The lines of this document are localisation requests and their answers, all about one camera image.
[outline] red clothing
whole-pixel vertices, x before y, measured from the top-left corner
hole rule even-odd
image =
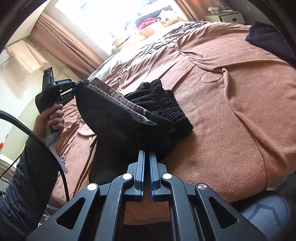
[[[137,27],[138,30],[142,30],[148,25],[156,22],[156,18],[146,18],[143,22],[140,23],[140,25]]]

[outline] nightstand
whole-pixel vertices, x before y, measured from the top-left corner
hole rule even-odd
[[[212,22],[238,23],[245,24],[242,14],[238,11],[226,12],[222,14],[210,14],[205,16],[205,20]]]

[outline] black knit fabric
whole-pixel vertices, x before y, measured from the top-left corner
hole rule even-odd
[[[173,126],[168,130],[168,137],[174,142],[187,136],[193,129],[173,92],[164,90],[161,80],[143,82],[134,92],[125,95],[125,98],[171,121]]]

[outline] black cable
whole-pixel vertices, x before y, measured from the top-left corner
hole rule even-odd
[[[16,158],[16,160],[15,160],[15,161],[9,166],[9,168],[7,168],[7,169],[5,170],[5,172],[2,173],[2,175],[0,176],[0,178],[2,178],[2,177],[5,175],[5,173],[7,173],[7,172],[9,171],[9,169],[13,166],[13,164],[17,162],[17,160],[20,158],[20,155],[19,155],[18,158]]]
[[[11,58],[13,58],[13,56],[10,57],[9,59],[5,60],[2,64],[0,64],[0,66],[3,65],[3,64],[5,64],[5,63],[6,63],[8,60],[10,60]]]
[[[30,136],[32,139],[34,139],[40,146],[41,148],[49,154],[49,156],[56,161],[57,167],[59,169],[59,172],[62,176],[63,184],[64,184],[64,189],[65,189],[65,195],[66,195],[66,200],[67,202],[70,200],[69,197],[69,190],[68,190],[68,185],[67,185],[67,180],[65,173],[59,164],[58,160],[56,157],[53,155],[53,153],[50,151],[50,149],[36,136],[28,127],[26,127],[23,123],[21,123],[18,119],[13,117],[12,115],[8,114],[5,111],[0,110],[0,119],[3,119],[5,121],[10,122],[11,124],[15,125],[18,129],[22,130],[25,132],[28,136]]]
[[[183,29],[183,33],[186,33],[189,29],[196,29],[196,28],[200,28],[201,26],[204,26],[204,25],[194,25],[194,26],[191,26],[191,27],[186,27],[186,28],[180,28],[179,30],[182,30]],[[160,48],[162,48],[163,46],[166,46],[166,45],[168,45],[168,44],[170,44],[172,41],[174,41],[174,40],[176,40],[176,39],[178,39],[178,38],[180,38],[182,35],[180,35],[180,36],[178,36],[178,37],[176,37],[176,38],[174,38],[174,39],[172,39],[172,40],[170,40],[170,41],[168,41],[168,42],[166,42],[166,43],[162,43],[161,45],[159,45],[159,46],[156,46],[156,47],[154,47],[154,45],[156,44],[155,42],[153,43],[153,45],[152,45],[152,49],[150,49],[148,52],[146,52],[146,53],[142,53],[142,55],[144,55],[144,54],[151,54],[152,53],[152,50],[159,50]]]

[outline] brown bedsheet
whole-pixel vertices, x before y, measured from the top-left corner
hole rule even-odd
[[[65,129],[56,144],[56,150],[63,157],[69,172],[66,174],[70,198],[74,197],[89,183],[88,173],[96,149],[96,135],[81,118],[76,100],[63,108]],[[51,199],[66,203],[63,180],[59,174]]]
[[[153,53],[143,50],[103,79],[125,95],[161,78],[194,127],[165,159],[168,171],[187,183],[207,183],[229,202],[296,168],[296,70],[246,42],[249,27],[213,22],[179,29],[164,40],[178,39]],[[148,187],[144,197],[127,204],[126,224],[168,220],[166,203],[152,203]]]

